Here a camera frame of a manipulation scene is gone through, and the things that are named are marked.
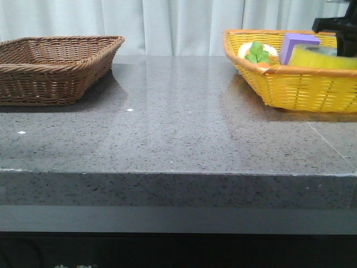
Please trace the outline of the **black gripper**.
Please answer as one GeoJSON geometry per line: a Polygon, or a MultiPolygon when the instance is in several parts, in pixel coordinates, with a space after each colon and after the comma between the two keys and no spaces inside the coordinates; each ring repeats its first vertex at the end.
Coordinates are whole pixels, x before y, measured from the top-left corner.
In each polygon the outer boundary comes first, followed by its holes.
{"type": "Polygon", "coordinates": [[[315,18],[312,30],[318,32],[334,32],[337,39],[337,56],[356,56],[356,0],[336,1],[348,2],[343,17],[315,18]]]}

